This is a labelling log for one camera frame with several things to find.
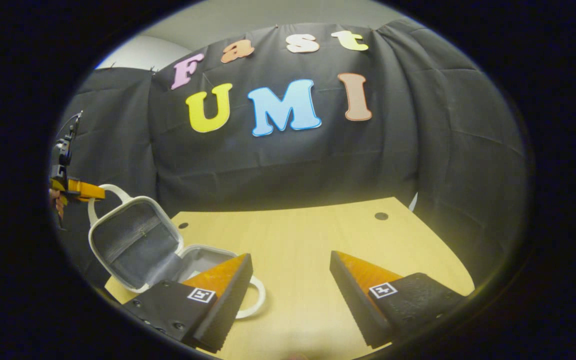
open case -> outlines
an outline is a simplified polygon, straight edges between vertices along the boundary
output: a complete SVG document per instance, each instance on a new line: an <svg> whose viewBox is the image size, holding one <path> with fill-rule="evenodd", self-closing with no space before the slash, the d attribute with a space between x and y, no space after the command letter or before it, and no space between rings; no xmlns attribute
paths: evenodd
<svg viewBox="0 0 576 360"><path fill-rule="evenodd" d="M184 239L160 205L148 196L130 197L118 186L100 185L116 194L121 205L98 218L95 199L88 202L88 241L103 267L126 289L141 294L164 280L181 283L237 256L233 251L203 244L184 247ZM256 304L240 310L237 319L254 314L266 292L261 281Z"/></svg>

hand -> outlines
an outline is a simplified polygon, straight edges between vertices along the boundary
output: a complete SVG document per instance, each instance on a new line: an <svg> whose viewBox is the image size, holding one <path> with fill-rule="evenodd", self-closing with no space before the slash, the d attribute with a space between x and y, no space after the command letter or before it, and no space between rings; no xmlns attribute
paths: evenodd
<svg viewBox="0 0 576 360"><path fill-rule="evenodd" d="M282 360L308 360L308 358L302 353L293 353Z"/></svg>
<svg viewBox="0 0 576 360"><path fill-rule="evenodd" d="M64 219L64 203L62 202L62 192L59 190L50 189L50 203L54 200L55 208L59 213L59 218Z"/></svg>

black border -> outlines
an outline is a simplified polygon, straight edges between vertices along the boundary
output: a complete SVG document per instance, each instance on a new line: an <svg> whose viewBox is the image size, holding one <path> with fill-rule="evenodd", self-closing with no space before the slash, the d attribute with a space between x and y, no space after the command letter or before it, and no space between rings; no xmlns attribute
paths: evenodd
<svg viewBox="0 0 576 360"><path fill-rule="evenodd" d="M83 77L141 24L182 5L0 4L0 358L184 358L162 338L144 335L134 321L108 311L65 266L48 207L35 200L46 193L53 119ZM398 358L576 358L576 5L397 7L493 76L520 109L535 154L530 246L519 249L512 271L482 291L481 299L494 301L444 337L403 349Z"/></svg>

letter cutout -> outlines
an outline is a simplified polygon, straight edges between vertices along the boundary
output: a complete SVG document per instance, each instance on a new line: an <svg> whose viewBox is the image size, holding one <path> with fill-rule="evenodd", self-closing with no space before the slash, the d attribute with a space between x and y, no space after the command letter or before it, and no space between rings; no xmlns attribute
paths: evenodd
<svg viewBox="0 0 576 360"><path fill-rule="evenodd" d="M188 105L190 126L195 132L214 132L226 124L231 116L231 102L228 98L228 91L232 88L233 84L226 83L215 86L212 89L212 93L217 96L217 115L213 118L206 118L206 113L204 112L204 99L207 95L205 91L194 93L186 98L185 104Z"/></svg>
<svg viewBox="0 0 576 360"><path fill-rule="evenodd" d="M348 50L364 51L368 50L368 45L365 43L357 43L356 39L363 39L364 37L359 34L353 34L349 30L333 32L332 37L338 38L341 46Z"/></svg>
<svg viewBox="0 0 576 360"><path fill-rule="evenodd" d="M373 117L373 113L366 105L366 93L364 83L366 78L358 73L340 73L336 76L345 86L345 93L348 96L348 111L345 118L350 121L365 121Z"/></svg>
<svg viewBox="0 0 576 360"><path fill-rule="evenodd" d="M197 62L204 59L204 54L197 54L193 57L188 57L183 61L179 61L178 64L174 66L174 84L170 86L170 90L174 90L182 85L188 84L190 82L190 76L197 70Z"/></svg>
<svg viewBox="0 0 576 360"><path fill-rule="evenodd" d="M300 79L288 84L283 100L275 95L269 88L258 88L248 93L248 98L254 104L254 129L252 135L263 137L273 132L268 123L268 117L280 132L286 129L288 118L292 111L293 130L314 129L322 125L322 119L315 115L311 88L313 80Z"/></svg>
<svg viewBox="0 0 576 360"><path fill-rule="evenodd" d="M294 34L286 37L288 50L292 53L312 53L320 49L320 44L315 42L315 36L311 34Z"/></svg>
<svg viewBox="0 0 576 360"><path fill-rule="evenodd" d="M226 64L238 58L247 57L254 50L255 48L250 45L249 39L240 39L240 41L233 42L224 48L221 62Z"/></svg>

ceiling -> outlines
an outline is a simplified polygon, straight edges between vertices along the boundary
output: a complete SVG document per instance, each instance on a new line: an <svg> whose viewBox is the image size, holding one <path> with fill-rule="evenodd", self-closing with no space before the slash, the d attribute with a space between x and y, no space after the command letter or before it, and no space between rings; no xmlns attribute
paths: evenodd
<svg viewBox="0 0 576 360"><path fill-rule="evenodd" d="M404 17L371 0L205 0L178 11L140 35L190 51L274 25L329 23L377 29Z"/></svg>

